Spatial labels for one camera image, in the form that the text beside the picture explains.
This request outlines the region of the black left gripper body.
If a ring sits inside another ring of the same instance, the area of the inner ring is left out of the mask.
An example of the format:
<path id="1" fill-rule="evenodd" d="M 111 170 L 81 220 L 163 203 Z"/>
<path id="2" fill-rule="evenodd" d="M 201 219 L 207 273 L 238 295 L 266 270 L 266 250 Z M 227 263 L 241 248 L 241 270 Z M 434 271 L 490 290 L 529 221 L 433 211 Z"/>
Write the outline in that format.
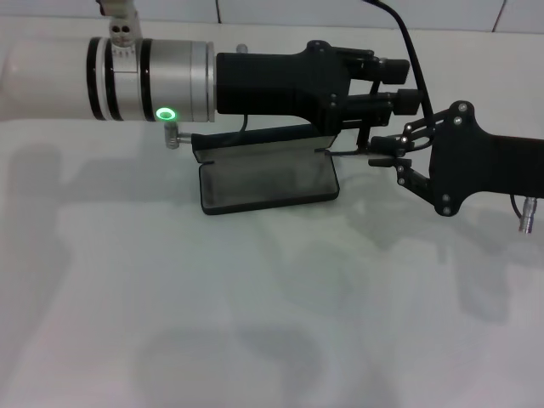
<path id="1" fill-rule="evenodd" d="M 351 76 L 327 42 L 297 54 L 216 57 L 216 110 L 222 115 L 295 116 L 340 130 Z"/>

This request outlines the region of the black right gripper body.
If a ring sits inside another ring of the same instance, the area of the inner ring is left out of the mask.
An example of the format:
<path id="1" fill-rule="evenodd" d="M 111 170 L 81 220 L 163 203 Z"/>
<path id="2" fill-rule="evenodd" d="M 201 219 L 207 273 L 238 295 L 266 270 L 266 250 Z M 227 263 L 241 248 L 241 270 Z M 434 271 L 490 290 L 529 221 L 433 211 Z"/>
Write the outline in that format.
<path id="1" fill-rule="evenodd" d="M 543 141 L 493 135 L 475 118 L 473 104 L 459 100 L 436 127 L 429 163 L 433 206 L 456 215 L 471 195 L 490 192 L 543 197 Z"/>

